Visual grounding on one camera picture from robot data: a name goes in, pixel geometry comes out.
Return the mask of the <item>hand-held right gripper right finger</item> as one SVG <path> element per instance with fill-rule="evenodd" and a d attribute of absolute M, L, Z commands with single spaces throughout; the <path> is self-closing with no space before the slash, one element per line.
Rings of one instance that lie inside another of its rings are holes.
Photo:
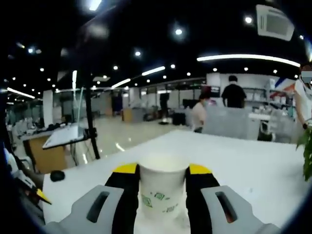
<path fill-rule="evenodd" d="M 254 216 L 251 204 L 212 172 L 190 164 L 185 173 L 186 208 L 193 234 L 278 234 L 280 228 Z"/>

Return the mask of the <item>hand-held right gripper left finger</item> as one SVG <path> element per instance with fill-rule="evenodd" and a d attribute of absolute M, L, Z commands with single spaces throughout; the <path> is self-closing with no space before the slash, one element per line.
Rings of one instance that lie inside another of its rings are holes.
<path fill-rule="evenodd" d="M 97 185 L 75 201 L 70 214 L 45 225 L 47 234 L 132 234 L 138 209 L 136 163 L 115 168 L 105 185 Z"/>

